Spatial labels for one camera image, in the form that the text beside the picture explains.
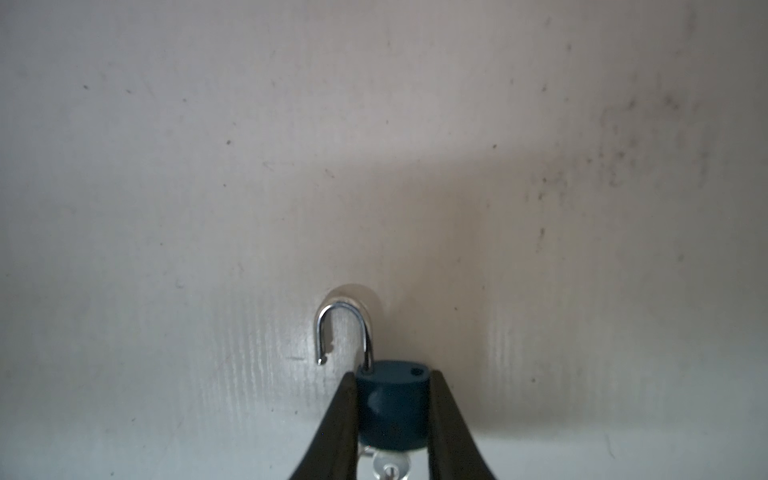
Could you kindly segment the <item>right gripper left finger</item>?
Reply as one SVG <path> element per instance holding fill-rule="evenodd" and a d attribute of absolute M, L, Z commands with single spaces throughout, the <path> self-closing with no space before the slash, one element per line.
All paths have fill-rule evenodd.
<path fill-rule="evenodd" d="M 291 480 L 349 480 L 357 478 L 358 388 L 352 372 L 338 388 Z"/>

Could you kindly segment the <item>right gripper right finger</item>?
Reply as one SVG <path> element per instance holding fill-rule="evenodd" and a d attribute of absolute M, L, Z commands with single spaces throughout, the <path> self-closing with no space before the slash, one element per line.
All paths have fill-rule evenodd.
<path fill-rule="evenodd" d="M 430 372 L 427 451 L 432 480 L 495 479 L 439 370 Z"/>

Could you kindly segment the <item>blue padlock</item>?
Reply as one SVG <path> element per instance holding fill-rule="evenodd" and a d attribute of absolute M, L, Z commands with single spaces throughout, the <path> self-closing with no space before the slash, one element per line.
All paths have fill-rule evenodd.
<path fill-rule="evenodd" d="M 352 296 L 331 293 L 315 314 L 316 362 L 327 361 L 325 329 L 331 313 L 344 310 L 360 327 L 362 361 L 354 372 L 357 386 L 358 444 L 372 458 L 376 479 L 406 479 L 409 453 L 427 443 L 429 368 L 402 360 L 375 360 L 371 314 Z"/>

